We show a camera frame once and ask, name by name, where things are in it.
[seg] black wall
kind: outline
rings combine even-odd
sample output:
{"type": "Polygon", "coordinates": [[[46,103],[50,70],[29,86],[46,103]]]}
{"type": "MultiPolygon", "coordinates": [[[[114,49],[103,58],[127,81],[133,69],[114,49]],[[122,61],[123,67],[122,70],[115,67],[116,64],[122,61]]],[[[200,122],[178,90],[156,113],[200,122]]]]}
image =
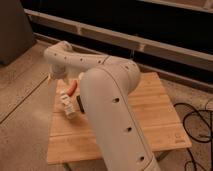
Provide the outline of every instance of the black wall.
{"type": "Polygon", "coordinates": [[[213,54],[213,14],[137,0],[21,0],[25,8],[213,54]]]}

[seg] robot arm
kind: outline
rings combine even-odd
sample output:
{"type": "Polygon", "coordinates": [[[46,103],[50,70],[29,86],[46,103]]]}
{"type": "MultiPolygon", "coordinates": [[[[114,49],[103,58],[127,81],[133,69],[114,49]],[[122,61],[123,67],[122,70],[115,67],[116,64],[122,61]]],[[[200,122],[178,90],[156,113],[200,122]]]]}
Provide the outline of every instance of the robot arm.
{"type": "Polygon", "coordinates": [[[66,67],[86,71],[80,81],[80,96],[103,158],[110,171],[159,171],[128,103],[128,94],[140,81],[140,70],[130,60],[70,53],[60,42],[44,55],[51,64],[51,77],[64,78],[66,67]]]}

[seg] wooden board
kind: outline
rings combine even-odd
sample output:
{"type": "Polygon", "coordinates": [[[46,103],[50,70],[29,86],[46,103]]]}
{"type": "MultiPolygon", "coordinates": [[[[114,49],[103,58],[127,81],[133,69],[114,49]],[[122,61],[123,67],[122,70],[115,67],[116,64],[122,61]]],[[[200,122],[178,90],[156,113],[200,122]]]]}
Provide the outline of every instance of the wooden board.
{"type": "MultiPolygon", "coordinates": [[[[47,162],[49,164],[101,158],[86,115],[68,120],[59,101],[59,92],[67,86],[58,81],[50,130],[47,162]]],[[[129,95],[136,118],[153,151],[187,148],[191,142],[156,73],[141,74],[141,82],[129,95]]]]}

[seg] screw hole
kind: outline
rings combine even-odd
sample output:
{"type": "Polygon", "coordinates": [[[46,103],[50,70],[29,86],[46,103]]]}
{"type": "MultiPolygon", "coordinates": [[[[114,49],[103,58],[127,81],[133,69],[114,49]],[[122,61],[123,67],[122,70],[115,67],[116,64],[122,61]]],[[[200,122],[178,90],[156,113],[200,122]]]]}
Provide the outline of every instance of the screw hole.
{"type": "Polygon", "coordinates": [[[142,161],[144,161],[144,156],[141,156],[141,157],[139,158],[139,162],[142,162],[142,161]]]}
{"type": "Polygon", "coordinates": [[[119,98],[115,98],[112,101],[113,101],[113,103],[118,103],[120,101],[120,99],[119,98]]]}
{"type": "Polygon", "coordinates": [[[128,127],[128,128],[126,129],[126,132],[130,132],[130,131],[132,131],[132,127],[128,127]]]}

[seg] small object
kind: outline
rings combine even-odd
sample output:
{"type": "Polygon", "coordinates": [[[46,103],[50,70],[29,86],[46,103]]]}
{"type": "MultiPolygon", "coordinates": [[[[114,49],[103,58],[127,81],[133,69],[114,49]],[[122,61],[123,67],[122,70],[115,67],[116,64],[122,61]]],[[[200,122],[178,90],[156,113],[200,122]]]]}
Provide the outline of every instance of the small object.
{"type": "Polygon", "coordinates": [[[64,112],[67,118],[73,119],[74,117],[76,117],[77,113],[75,112],[71,99],[64,91],[60,92],[60,100],[61,103],[64,105],[64,112]]]}
{"type": "Polygon", "coordinates": [[[79,95],[76,96],[76,100],[77,100],[78,105],[79,105],[79,107],[80,107],[81,113],[84,114],[84,108],[83,108],[83,105],[82,105],[82,102],[81,102],[81,97],[80,97],[79,95]]]}
{"type": "Polygon", "coordinates": [[[78,75],[78,79],[81,81],[82,77],[84,76],[84,72],[81,72],[79,75],[78,75]]]}
{"type": "Polygon", "coordinates": [[[67,91],[67,95],[71,97],[74,94],[75,90],[77,89],[77,86],[78,86],[77,80],[73,80],[70,89],[67,91]]]}

